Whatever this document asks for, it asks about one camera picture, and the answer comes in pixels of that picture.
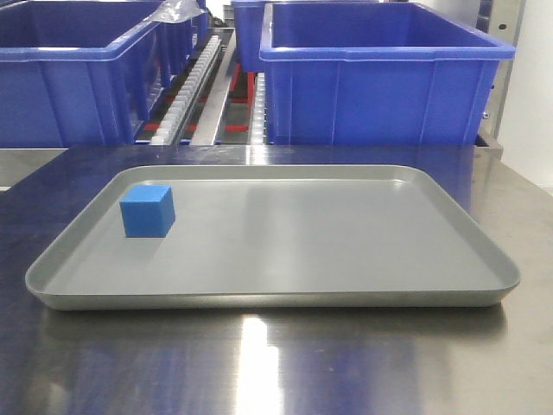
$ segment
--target metal table surface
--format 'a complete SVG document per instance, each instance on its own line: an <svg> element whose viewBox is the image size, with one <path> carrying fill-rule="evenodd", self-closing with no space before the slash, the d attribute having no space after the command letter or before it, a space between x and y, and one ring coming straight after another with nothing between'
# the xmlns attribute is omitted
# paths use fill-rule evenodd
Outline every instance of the metal table surface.
<svg viewBox="0 0 553 415"><path fill-rule="evenodd" d="M118 171L158 163L425 169L522 283L484 309L46 309L30 264ZM483 149L75 147L0 195L0 235L3 415L553 413L553 198Z"/></svg>

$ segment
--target blue cube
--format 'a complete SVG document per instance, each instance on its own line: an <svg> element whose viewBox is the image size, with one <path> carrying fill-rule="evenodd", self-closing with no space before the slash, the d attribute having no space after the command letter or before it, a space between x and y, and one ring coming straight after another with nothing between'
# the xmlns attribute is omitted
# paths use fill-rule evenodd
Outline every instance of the blue cube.
<svg viewBox="0 0 553 415"><path fill-rule="evenodd" d="M175 222L171 187L137 184L119 202L127 238L164 238Z"/></svg>

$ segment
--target gray tray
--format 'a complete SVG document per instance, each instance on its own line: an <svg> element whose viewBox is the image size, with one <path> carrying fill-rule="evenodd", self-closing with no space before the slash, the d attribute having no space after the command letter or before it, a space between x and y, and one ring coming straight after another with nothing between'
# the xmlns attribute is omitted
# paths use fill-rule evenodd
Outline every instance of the gray tray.
<svg viewBox="0 0 553 415"><path fill-rule="evenodd" d="M172 186L166 238L118 201ZM485 306L517 267L428 175L399 166L149 166L117 175L26 275L58 310Z"/></svg>

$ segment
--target blue storage crate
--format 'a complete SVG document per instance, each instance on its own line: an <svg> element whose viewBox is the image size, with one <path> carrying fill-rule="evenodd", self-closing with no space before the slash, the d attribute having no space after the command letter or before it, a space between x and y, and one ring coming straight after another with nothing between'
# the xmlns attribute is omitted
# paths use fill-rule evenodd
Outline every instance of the blue storage crate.
<svg viewBox="0 0 553 415"><path fill-rule="evenodd" d="M158 2L0 8L0 147L132 144L165 86Z"/></svg>
<svg viewBox="0 0 553 415"><path fill-rule="evenodd" d="M499 61L514 51L415 3L268 3L269 139L473 144Z"/></svg>
<svg viewBox="0 0 553 415"><path fill-rule="evenodd" d="M197 0L198 6L201 9L206 8L206 0ZM207 13L202 13L201 15L192 19L192 24L194 26L194 33L196 34L194 40L194 47L200 45L209 33L209 15Z"/></svg>
<svg viewBox="0 0 553 415"><path fill-rule="evenodd" d="M164 25L168 37L171 74L178 75L187 66L190 55L194 52L192 19L182 23L164 23Z"/></svg>
<svg viewBox="0 0 553 415"><path fill-rule="evenodd" d="M232 0L238 55L245 72L263 72L264 64L259 59L259 43L265 5L279 0Z"/></svg>

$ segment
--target white wall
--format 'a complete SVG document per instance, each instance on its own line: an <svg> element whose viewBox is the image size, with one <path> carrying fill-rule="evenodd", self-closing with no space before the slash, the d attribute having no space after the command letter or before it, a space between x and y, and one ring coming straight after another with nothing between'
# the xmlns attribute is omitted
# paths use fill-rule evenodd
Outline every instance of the white wall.
<svg viewBox="0 0 553 415"><path fill-rule="evenodd" d="M526 0L499 142L505 164L553 189L552 0Z"/></svg>
<svg viewBox="0 0 553 415"><path fill-rule="evenodd" d="M206 6L211 11L212 15L223 20L225 18L223 13L223 4L230 4L231 0L206 0Z"/></svg>

